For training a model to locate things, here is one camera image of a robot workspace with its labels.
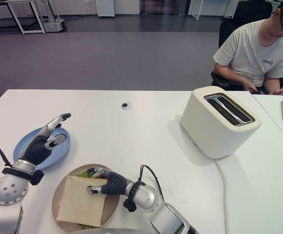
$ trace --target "toaster slot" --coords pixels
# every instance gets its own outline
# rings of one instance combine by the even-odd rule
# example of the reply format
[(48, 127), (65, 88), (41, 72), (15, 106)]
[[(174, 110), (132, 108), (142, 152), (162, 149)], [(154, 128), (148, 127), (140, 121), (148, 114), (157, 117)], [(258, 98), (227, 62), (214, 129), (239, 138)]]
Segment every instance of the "toaster slot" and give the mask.
[(215, 99), (209, 98), (207, 99), (207, 102), (211, 104), (223, 117), (226, 118), (226, 120), (228, 120), (234, 126), (241, 124), (235, 117), (233, 117), (232, 114), (230, 114), (224, 107), (222, 107), (222, 105), (216, 102)]
[(233, 105), (230, 101), (228, 101), (225, 97), (217, 97), (217, 99), (227, 107), (233, 114), (235, 114), (238, 118), (240, 118), (244, 123), (250, 122), (250, 118), (247, 117), (240, 109), (238, 109), (235, 105)]
[(234, 126), (243, 126), (255, 121), (243, 108), (224, 94), (208, 95), (204, 99)]

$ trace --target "bread slice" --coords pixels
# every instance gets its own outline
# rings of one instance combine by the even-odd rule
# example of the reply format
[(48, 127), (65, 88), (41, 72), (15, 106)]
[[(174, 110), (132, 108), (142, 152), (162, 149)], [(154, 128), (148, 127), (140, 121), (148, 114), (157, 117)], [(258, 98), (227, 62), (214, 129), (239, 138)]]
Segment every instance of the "bread slice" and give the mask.
[(106, 195), (90, 194), (87, 186), (101, 186), (106, 179), (67, 176), (56, 220), (101, 227)]

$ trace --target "white t-shirt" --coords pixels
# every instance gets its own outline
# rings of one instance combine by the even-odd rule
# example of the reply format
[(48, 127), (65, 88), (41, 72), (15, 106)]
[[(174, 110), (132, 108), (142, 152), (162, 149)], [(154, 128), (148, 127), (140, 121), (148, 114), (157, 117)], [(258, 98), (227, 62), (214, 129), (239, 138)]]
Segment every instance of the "white t-shirt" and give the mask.
[(213, 56), (216, 63), (228, 66), (255, 86), (262, 86), (266, 74), (270, 78), (283, 77), (283, 38), (261, 46), (258, 30), (263, 21), (237, 28)]

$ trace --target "printed logo on shirt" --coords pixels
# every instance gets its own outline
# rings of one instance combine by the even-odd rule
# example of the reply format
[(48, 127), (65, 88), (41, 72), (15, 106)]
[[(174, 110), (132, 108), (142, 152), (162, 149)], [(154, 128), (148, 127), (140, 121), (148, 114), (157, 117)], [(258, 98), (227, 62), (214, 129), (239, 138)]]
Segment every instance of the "printed logo on shirt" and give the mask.
[(270, 65), (273, 64), (273, 60), (266, 60), (266, 59), (263, 59), (263, 62), (264, 62), (264, 63), (268, 63), (268, 64), (270, 64)]

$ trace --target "man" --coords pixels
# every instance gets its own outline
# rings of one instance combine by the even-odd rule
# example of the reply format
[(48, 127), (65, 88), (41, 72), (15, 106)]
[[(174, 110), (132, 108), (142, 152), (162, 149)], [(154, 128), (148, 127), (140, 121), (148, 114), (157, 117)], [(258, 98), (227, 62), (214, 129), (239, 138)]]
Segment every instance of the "man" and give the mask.
[(236, 29), (214, 54), (214, 72), (251, 93), (279, 95), (283, 78), (283, 1), (273, 17)]

